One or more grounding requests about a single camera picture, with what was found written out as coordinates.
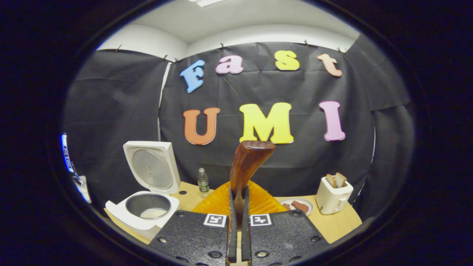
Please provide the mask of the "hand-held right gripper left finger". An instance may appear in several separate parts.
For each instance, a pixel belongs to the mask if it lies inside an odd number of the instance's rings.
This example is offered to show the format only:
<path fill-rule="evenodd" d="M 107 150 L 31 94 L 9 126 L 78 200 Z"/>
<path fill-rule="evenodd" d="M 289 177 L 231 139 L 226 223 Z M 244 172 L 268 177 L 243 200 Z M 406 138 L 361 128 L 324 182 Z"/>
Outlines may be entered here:
<path fill-rule="evenodd" d="M 184 266 L 235 263 L 238 231 L 228 189 L 226 183 L 202 197 L 196 185 L 182 182 L 174 193 L 180 201 L 180 210 L 171 214 L 150 242 L 150 248 Z"/>

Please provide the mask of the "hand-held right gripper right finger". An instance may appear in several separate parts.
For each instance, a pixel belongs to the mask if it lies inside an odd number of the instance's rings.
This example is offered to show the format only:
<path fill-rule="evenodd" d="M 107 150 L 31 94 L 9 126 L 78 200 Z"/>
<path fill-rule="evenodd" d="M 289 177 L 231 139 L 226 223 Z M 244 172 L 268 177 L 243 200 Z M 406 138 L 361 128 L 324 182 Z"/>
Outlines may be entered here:
<path fill-rule="evenodd" d="M 242 261 L 250 266 L 278 266 L 320 253 L 328 245 L 303 211 L 285 209 L 262 187 L 248 183 L 242 216 Z"/>

